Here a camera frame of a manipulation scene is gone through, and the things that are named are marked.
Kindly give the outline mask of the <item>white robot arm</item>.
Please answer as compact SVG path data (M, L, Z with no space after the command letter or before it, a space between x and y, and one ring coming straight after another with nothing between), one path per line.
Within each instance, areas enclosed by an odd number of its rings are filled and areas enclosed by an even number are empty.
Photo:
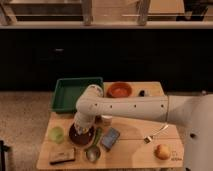
M76 110L78 134L90 129L97 115L185 126L184 170L213 171L213 94L107 98L100 86L92 84L78 98Z

